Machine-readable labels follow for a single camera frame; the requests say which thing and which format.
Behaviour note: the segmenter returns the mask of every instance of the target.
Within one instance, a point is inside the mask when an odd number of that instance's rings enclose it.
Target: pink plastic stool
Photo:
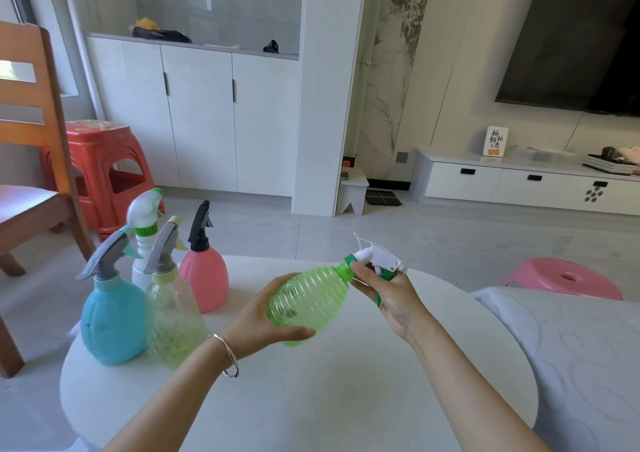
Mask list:
[[[524,262],[507,278],[504,286],[511,283],[558,294],[624,300],[620,289],[597,271],[553,258],[534,258]]]

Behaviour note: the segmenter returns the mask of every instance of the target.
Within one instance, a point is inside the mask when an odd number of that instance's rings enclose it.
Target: bangle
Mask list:
[[[219,340],[220,342],[222,342],[222,344],[225,345],[225,348],[227,349],[227,354],[229,355],[229,359],[231,359],[231,363],[233,363],[233,365],[236,367],[236,374],[235,375],[230,375],[227,370],[225,369],[223,371],[223,373],[225,374],[226,377],[228,378],[237,378],[238,375],[240,374],[240,368],[238,368],[238,361],[236,359],[236,356],[234,354],[233,351],[231,351],[231,348],[229,347],[229,344],[225,341],[225,338],[218,335],[218,334],[209,334],[209,337],[215,337],[217,340]]]

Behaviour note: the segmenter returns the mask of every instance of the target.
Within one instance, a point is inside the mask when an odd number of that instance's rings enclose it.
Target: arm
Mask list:
[[[266,317],[269,299],[293,276],[295,273],[272,280],[220,333],[237,359],[254,354],[269,344],[301,341],[316,333],[304,327],[277,327]],[[217,339],[207,340],[192,352],[103,451],[177,452],[211,386],[229,366],[231,360],[224,344]]]
[[[364,282],[352,280],[353,286],[374,302],[380,294],[380,312],[411,345],[464,452],[548,452],[425,308],[405,274],[387,282],[360,263],[351,269]]]

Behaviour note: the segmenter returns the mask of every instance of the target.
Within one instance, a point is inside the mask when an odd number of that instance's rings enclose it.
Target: pink spray bottle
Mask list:
[[[219,308],[227,300],[229,274],[222,256],[209,245],[205,228],[211,228],[209,201],[203,201],[193,219],[188,251],[180,265],[180,276],[187,279],[201,312]]]

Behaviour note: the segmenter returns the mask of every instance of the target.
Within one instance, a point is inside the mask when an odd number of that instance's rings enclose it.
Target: white pillar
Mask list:
[[[302,0],[291,210],[332,216],[363,0]]]

